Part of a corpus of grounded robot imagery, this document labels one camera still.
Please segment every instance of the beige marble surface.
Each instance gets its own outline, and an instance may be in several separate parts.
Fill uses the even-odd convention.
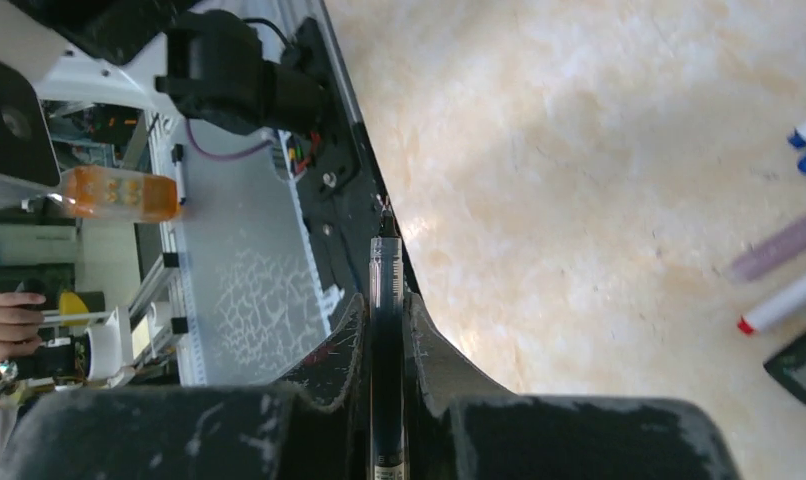
[[[806,210],[806,0],[327,0],[441,330],[519,392],[704,408],[745,478],[806,478],[806,407],[720,274]]]

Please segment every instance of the scratched black surface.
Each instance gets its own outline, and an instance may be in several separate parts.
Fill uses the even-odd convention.
[[[367,323],[356,296],[332,348],[272,385],[51,395],[15,431],[0,479],[362,480]],[[513,395],[440,335],[417,295],[403,326],[409,478],[739,478],[693,405]]]
[[[359,382],[365,313],[362,296],[355,295],[332,335],[280,380],[304,388],[320,406],[343,401],[351,382]]]

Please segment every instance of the gray panel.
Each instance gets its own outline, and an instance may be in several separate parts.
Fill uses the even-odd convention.
[[[203,122],[205,149],[233,153],[258,143]],[[210,385],[276,379],[325,338],[325,322],[303,247],[291,189],[269,149],[235,161],[210,160],[186,141],[188,197],[178,222],[195,368]]]

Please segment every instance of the person's hand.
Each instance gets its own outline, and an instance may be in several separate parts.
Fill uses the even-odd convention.
[[[17,307],[45,301],[43,295],[35,293],[0,293],[0,361],[31,355],[41,345],[38,327],[44,316]]]

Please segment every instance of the screw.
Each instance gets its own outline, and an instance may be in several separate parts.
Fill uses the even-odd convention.
[[[336,178],[334,173],[324,173],[323,181],[324,185],[326,185],[327,187],[329,188],[335,187],[335,180]]]

